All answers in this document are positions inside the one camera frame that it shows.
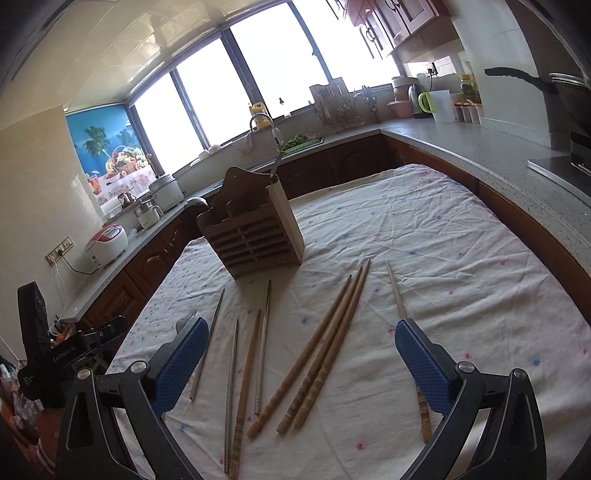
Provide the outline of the dark wooden chopstick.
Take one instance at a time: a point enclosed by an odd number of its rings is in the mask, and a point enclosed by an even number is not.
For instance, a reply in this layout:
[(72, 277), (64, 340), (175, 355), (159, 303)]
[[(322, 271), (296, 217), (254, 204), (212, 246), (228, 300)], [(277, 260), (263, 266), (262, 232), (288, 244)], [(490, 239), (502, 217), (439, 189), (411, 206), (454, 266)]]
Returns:
[(262, 311), (256, 311), (256, 320), (253, 324), (252, 336), (250, 336), (249, 350), (247, 350), (245, 368), (243, 368), (242, 385), (240, 386), (240, 394), (238, 400), (238, 409), (236, 410), (235, 418), (235, 435), (231, 443), (231, 451), (229, 457), (229, 473), (228, 478), (231, 480), (238, 479), (240, 455), (242, 455), (242, 438), (245, 430), (246, 408), (249, 402), (249, 388), (250, 380), (252, 380), (252, 371), (254, 359), (256, 358), (256, 345), (259, 341), (259, 328), (262, 323)]

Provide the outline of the metal chopstick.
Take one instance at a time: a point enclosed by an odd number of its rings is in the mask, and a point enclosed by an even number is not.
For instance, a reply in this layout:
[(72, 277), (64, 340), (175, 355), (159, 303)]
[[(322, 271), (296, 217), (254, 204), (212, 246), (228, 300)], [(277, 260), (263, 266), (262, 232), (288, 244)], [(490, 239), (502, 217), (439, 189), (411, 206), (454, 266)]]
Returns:
[(262, 327), (260, 328), (259, 364), (257, 364), (256, 371), (256, 400), (254, 400), (254, 415), (256, 417), (259, 417), (263, 410), (264, 362), (266, 361), (266, 337), (267, 325), (270, 319), (271, 294), (273, 294), (273, 281), (269, 280), (266, 288), (266, 305), (264, 305), (263, 310)]
[(228, 361), (228, 382), (226, 383), (225, 396), (225, 414), (224, 414), (224, 474), (229, 476), (230, 463), (230, 449), (231, 449), (231, 429), (232, 429), (232, 403), (233, 403), (233, 388), (235, 388), (235, 364), (236, 354), (238, 354), (238, 337), (239, 337), (239, 319), (235, 321), (233, 334), (230, 345), (230, 355)]
[(195, 375), (194, 375), (193, 383), (191, 385), (191, 389), (190, 389), (190, 393), (189, 393), (189, 399), (191, 402), (193, 402), (195, 400), (195, 398), (197, 398), (198, 386), (200, 383), (202, 371), (204, 371), (204, 364), (206, 362), (209, 345), (211, 344), (211, 340), (214, 335), (214, 330), (215, 330), (215, 327), (216, 327), (216, 324), (218, 321), (219, 313), (221, 313), (221, 306), (222, 306), (222, 303), (224, 300), (224, 294), (225, 294), (225, 288), (222, 288), (221, 289), (221, 296), (219, 296), (219, 299), (216, 304), (214, 314), (213, 314), (213, 317), (211, 320), (211, 325), (209, 325), (209, 337), (208, 337), (207, 345), (205, 347), (204, 354), (202, 355), (200, 362), (198, 363), (197, 368), (195, 369)]

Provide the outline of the silver spoon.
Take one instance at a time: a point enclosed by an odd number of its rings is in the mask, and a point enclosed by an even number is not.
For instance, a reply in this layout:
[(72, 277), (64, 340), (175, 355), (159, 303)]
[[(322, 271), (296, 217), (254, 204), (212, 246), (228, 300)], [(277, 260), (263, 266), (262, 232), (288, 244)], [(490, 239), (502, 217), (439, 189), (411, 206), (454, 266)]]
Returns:
[(186, 200), (185, 209), (193, 216), (197, 217), (200, 214), (211, 209), (207, 201), (199, 196), (193, 196)]

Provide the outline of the chrome kitchen faucet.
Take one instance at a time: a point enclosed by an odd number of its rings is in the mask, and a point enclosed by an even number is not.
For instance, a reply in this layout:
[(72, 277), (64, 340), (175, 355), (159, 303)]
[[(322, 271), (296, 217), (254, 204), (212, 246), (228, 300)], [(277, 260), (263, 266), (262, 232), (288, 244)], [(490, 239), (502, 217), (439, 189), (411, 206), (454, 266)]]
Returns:
[(283, 134), (281, 134), (279, 127), (274, 123), (273, 118), (264, 112), (253, 113), (249, 120), (249, 132), (254, 133), (264, 130), (270, 130), (277, 147), (283, 145)]

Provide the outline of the red white rice cooker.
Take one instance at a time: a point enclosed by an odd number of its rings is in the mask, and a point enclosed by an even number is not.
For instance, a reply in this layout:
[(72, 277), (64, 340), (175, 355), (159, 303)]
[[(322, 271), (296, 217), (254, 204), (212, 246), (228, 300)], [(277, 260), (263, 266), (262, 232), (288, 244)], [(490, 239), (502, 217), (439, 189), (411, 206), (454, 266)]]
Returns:
[(128, 238), (123, 226), (113, 224), (98, 231), (85, 246), (85, 253), (98, 268), (116, 260), (127, 248)]

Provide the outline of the white steamer pot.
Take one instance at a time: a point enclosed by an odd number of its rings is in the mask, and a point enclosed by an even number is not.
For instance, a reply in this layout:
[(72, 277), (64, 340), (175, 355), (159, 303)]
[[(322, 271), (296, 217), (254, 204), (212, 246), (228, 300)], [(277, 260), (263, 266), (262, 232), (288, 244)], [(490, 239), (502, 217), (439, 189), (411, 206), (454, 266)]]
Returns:
[(148, 189), (153, 201), (163, 212), (171, 210), (184, 200), (184, 194), (171, 174), (158, 177), (149, 184)]

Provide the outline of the fruit beach poster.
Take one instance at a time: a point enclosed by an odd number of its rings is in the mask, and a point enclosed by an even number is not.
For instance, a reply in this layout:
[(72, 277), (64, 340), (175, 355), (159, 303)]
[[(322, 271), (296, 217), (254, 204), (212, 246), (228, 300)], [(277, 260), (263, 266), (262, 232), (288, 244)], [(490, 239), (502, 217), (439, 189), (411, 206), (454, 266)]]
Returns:
[(109, 105), (66, 117), (74, 150), (99, 205), (129, 193), (141, 196), (155, 173), (122, 105)]

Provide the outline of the wooden utensil holder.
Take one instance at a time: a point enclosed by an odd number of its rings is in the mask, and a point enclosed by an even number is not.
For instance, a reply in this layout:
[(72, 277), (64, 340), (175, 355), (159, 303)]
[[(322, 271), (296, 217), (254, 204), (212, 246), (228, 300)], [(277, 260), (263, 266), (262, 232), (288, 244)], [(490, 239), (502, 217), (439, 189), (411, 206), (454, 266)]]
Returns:
[(232, 278), (303, 262), (304, 236), (276, 174), (229, 168), (197, 225)]

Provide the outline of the gas stove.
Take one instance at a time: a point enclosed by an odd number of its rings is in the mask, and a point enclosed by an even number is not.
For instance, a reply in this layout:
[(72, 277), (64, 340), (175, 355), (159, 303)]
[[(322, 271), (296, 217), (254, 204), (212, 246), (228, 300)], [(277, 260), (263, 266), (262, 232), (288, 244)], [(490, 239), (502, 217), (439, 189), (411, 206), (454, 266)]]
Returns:
[(590, 138), (571, 133), (568, 155), (528, 161), (528, 167), (590, 205)]

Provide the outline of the green vegetable basket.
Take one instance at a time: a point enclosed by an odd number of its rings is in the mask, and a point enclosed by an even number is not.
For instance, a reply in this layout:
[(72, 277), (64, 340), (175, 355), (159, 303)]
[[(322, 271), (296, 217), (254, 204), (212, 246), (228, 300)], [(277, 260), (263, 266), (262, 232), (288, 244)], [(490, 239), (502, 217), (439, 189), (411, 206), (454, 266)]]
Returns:
[(308, 136), (304, 134), (297, 134), (290, 140), (283, 142), (280, 145), (279, 151), (283, 154), (291, 154), (295, 152), (303, 151), (304, 149), (310, 148), (312, 146), (322, 144), (324, 138), (318, 136)]

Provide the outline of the condiment bottles rack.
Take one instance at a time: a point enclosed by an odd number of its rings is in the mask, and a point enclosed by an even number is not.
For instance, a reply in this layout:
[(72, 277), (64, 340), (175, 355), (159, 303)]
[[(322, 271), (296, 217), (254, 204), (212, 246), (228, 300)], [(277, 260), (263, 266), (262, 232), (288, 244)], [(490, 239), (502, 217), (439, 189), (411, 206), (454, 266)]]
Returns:
[(481, 124), (484, 108), (476, 79), (472, 74), (460, 76), (460, 90), (461, 96), (455, 101), (455, 105), (461, 108), (464, 121)]

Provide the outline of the white green pitcher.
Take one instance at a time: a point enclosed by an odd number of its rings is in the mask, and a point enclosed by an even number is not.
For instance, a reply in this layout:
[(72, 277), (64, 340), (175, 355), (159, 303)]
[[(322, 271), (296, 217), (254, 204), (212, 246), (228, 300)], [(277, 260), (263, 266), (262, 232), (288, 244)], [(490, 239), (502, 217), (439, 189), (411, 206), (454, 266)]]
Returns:
[(418, 104), (424, 113), (431, 114), (438, 124), (455, 123), (457, 115), (449, 90), (423, 92), (418, 96)]

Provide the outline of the steel electric kettle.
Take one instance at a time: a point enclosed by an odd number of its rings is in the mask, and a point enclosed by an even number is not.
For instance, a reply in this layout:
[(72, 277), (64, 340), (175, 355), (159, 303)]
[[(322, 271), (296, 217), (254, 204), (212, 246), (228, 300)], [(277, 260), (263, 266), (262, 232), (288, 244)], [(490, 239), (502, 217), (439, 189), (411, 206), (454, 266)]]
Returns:
[(419, 84), (413, 83), (409, 86), (408, 98), (412, 104), (413, 116), (415, 118), (422, 118), (425, 115), (425, 112), (421, 109), (419, 105), (419, 95), (421, 93), (422, 87)]

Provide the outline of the dish drying rack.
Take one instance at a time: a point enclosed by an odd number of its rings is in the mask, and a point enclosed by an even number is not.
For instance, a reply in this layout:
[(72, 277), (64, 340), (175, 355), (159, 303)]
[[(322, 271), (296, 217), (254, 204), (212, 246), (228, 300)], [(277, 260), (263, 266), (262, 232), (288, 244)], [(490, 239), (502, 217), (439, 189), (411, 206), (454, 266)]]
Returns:
[(325, 85), (312, 85), (310, 91), (315, 114), (325, 128), (341, 131), (381, 122), (378, 99), (368, 86), (349, 91), (344, 79), (339, 77)]

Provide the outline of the wall cabinets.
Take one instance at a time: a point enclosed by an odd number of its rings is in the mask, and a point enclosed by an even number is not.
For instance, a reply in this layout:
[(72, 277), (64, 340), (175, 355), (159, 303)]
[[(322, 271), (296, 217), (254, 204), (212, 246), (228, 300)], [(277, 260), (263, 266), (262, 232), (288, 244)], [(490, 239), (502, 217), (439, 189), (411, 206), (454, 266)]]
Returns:
[(370, 55), (398, 55), (410, 61), (458, 39), (443, 1), (329, 1), (339, 18), (347, 18), (362, 36)]

